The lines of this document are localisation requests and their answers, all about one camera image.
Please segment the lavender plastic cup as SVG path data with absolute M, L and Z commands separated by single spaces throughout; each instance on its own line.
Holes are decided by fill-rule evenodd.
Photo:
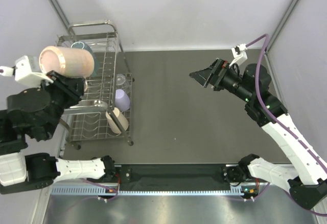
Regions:
M 127 93 L 122 89 L 115 91 L 115 106 L 121 111 L 125 112 L 130 109 L 131 101 Z

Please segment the clear glass cup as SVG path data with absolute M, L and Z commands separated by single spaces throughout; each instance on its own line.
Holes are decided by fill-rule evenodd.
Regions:
M 124 74 L 116 75 L 116 89 L 122 89 L 126 93 L 129 91 L 130 84 L 127 77 Z

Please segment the beige plastic cup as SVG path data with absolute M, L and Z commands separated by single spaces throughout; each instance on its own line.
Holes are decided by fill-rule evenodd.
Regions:
M 112 114 L 110 115 L 108 112 L 105 113 L 108 125 L 113 133 L 119 135 L 122 133 L 118 125 L 115 123 L 115 120 L 113 119 L 113 116 L 116 117 L 120 125 L 123 127 L 123 129 L 126 131 L 129 128 L 129 122 L 125 115 L 117 108 L 115 107 L 112 111 Z

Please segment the teal ceramic mug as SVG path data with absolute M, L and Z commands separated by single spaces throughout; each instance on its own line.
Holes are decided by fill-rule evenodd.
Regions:
M 100 62 L 91 47 L 83 41 L 76 41 L 71 45 L 71 48 L 82 49 L 87 52 L 88 56 L 92 59 L 93 62 L 93 71 L 91 77 L 95 77 L 100 68 Z

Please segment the pink mug lavender inside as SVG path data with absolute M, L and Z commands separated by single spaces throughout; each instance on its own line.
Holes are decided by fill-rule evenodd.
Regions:
M 39 55 L 39 66 L 46 74 L 55 71 L 68 78 L 87 78 L 93 71 L 92 59 L 82 49 L 47 46 Z

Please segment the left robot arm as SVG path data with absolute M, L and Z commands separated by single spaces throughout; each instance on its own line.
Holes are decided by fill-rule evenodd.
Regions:
M 47 141 L 59 125 L 64 111 L 77 105 L 84 95 L 84 78 L 67 78 L 55 71 L 51 82 L 7 97 L 1 110 L 1 194 L 32 191 L 73 179 L 109 182 L 116 169 L 110 156 L 91 160 L 63 160 L 48 153 L 24 155 L 26 137 Z

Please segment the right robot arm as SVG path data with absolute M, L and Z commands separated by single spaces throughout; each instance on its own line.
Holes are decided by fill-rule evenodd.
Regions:
M 233 169 L 224 171 L 228 181 L 271 183 L 290 195 L 302 208 L 313 209 L 326 198 L 326 162 L 300 134 L 286 107 L 269 92 L 271 76 L 262 65 L 249 64 L 240 74 L 237 64 L 216 59 L 209 67 L 189 76 L 203 88 L 227 90 L 245 102 L 247 115 L 267 133 L 283 151 L 292 168 L 285 168 L 250 154 Z

